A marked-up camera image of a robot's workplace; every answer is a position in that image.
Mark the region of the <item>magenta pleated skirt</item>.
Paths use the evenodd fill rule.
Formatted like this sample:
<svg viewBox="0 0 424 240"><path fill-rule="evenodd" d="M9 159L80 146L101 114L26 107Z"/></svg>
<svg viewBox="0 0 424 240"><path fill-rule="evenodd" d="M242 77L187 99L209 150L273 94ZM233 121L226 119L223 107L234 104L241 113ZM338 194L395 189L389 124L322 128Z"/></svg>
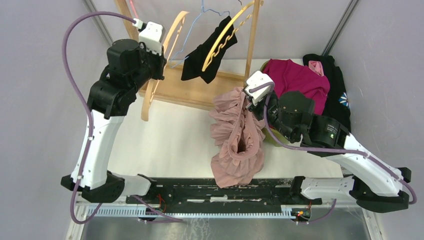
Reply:
<svg viewBox="0 0 424 240"><path fill-rule="evenodd" d="M306 98L314 100L314 113L322 115L330 92L330 82L326 76L320 76L309 67L290 59L270 59L261 72L274 81L274 91L278 97L287 92L298 91Z"/></svg>

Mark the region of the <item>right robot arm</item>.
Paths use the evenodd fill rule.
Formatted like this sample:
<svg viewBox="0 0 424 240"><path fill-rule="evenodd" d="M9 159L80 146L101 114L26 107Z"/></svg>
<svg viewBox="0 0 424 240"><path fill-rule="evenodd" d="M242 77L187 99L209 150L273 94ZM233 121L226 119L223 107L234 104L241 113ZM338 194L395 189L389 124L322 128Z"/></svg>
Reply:
<svg viewBox="0 0 424 240"><path fill-rule="evenodd" d="M264 120L269 133L276 130L287 139L285 148L325 158L348 171L347 176L338 178L296 176L288 191L293 203L333 199L355 202L375 213L390 213L417 202L409 168L384 163L337 120L315 114L315 102L301 92L282 96L266 90L245 93L247 109Z"/></svg>

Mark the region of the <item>light pink skirt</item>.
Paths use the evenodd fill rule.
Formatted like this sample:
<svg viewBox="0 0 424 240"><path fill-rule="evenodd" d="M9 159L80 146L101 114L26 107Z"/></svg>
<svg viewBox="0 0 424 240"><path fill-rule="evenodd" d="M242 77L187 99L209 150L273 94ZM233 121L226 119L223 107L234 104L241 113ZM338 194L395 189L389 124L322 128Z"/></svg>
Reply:
<svg viewBox="0 0 424 240"><path fill-rule="evenodd" d="M247 109L242 87L216 96L213 104L208 115L215 121L210 126L210 136L219 148L210 162L216 185L247 185L264 167L265 123Z"/></svg>

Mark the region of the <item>pink plastic hanger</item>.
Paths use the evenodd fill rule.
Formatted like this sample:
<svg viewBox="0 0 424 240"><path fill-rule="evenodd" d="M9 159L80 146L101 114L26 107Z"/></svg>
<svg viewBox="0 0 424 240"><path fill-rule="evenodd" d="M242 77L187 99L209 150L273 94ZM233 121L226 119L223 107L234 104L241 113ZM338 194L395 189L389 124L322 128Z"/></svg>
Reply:
<svg viewBox="0 0 424 240"><path fill-rule="evenodd" d="M131 7L133 16L138 19L139 18L139 15L138 15L137 10L135 8L134 1L133 0L129 0L129 4L130 4L130 7Z"/></svg>

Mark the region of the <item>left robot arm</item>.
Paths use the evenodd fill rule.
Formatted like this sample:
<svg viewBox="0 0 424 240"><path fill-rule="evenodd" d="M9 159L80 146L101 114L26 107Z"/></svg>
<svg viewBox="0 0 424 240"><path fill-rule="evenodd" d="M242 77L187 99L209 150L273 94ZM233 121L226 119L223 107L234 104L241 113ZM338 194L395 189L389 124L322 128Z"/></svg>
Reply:
<svg viewBox="0 0 424 240"><path fill-rule="evenodd" d="M166 59L151 51L143 42L133 39L115 41L106 51L108 64L99 80L90 88L85 137L89 150L81 151L78 162L69 175L61 178L66 189L81 193L90 203L112 203L121 196L137 195L149 204L158 191L152 179L143 174L121 175L108 170L116 135L137 99L141 87L151 79L164 79Z"/></svg>

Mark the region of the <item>light blue hanger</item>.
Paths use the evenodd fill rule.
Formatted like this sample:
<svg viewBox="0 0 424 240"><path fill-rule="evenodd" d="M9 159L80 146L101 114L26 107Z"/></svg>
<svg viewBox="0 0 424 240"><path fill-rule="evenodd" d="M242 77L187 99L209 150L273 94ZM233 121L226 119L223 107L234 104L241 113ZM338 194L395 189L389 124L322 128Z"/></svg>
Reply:
<svg viewBox="0 0 424 240"><path fill-rule="evenodd" d="M182 54L185 51L187 42L188 42L188 40L189 40L189 38L190 38L190 36L192 34L192 31L193 31L193 28L194 28L195 24L198 22L199 18L201 18L202 15L204 15L207 12L215 13L216 15L218 15L220 17L222 17L224 15L228 15L228 16L231 15L231 12L229 10L218 11L218 10L213 9L213 8L206 8L206 6L205 6L205 0L201 0L200 13L199 13L199 15L191 23L190 28L189 28L189 30L187 32L187 35L186 35L186 37L185 37L185 39L184 39L184 41L182 43L181 49L179 51L177 51L172 57L169 57L168 58L168 61L169 62L176 61L176 57L178 55Z"/></svg>

